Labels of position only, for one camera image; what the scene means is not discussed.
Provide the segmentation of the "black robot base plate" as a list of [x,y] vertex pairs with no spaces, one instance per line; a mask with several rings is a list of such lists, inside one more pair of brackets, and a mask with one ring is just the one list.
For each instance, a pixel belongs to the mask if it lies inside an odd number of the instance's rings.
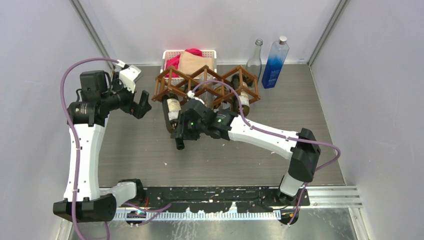
[[169,213],[226,213],[235,207],[239,214],[271,213],[310,205],[307,191],[300,188],[294,197],[283,197],[274,186],[150,186],[144,195],[130,203],[138,207],[160,209],[167,204]]

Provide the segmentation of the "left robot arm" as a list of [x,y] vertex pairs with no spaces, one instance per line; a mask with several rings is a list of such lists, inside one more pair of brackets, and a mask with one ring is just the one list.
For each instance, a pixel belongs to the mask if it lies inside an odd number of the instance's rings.
[[70,132],[71,159],[68,184],[63,200],[53,204],[53,213],[78,223],[109,222],[117,207],[125,202],[141,206],[146,193],[140,179],[124,179],[107,190],[98,180],[99,154],[111,111],[123,112],[141,119],[149,110],[149,93],[142,91],[140,102],[134,102],[136,82],[141,70],[134,66],[115,71],[112,76],[103,70],[80,74],[81,88],[77,100],[67,111],[77,132]]

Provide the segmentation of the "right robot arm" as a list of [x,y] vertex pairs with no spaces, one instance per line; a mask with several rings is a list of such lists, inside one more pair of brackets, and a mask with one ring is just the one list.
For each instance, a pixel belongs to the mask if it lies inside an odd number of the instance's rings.
[[315,143],[311,130],[286,131],[258,124],[226,109],[213,111],[201,101],[189,100],[178,114],[177,124],[171,138],[178,150],[183,150],[184,141],[196,141],[201,134],[213,139],[248,143],[275,152],[289,161],[287,173],[283,175],[276,196],[283,205],[291,205],[300,187],[314,179],[320,147]]

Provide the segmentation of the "clear glass wine bottle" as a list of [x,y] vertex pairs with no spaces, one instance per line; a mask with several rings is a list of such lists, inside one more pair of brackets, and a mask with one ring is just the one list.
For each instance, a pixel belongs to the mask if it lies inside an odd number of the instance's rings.
[[258,38],[255,40],[255,47],[252,56],[248,59],[245,69],[254,75],[257,79],[260,78],[262,72],[262,50],[263,40]]

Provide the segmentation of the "blue square glass bottle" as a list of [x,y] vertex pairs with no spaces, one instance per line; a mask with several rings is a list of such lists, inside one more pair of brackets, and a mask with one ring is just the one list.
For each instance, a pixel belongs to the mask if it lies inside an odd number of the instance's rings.
[[261,83],[265,89],[274,88],[290,50],[286,36],[280,36],[270,47]]

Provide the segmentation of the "dark green bottle white label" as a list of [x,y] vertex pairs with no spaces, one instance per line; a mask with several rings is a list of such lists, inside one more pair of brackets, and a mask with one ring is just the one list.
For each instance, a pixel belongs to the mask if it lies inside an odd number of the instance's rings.
[[181,104],[175,93],[170,92],[162,97],[162,110],[167,131],[172,134],[178,126],[181,111]]

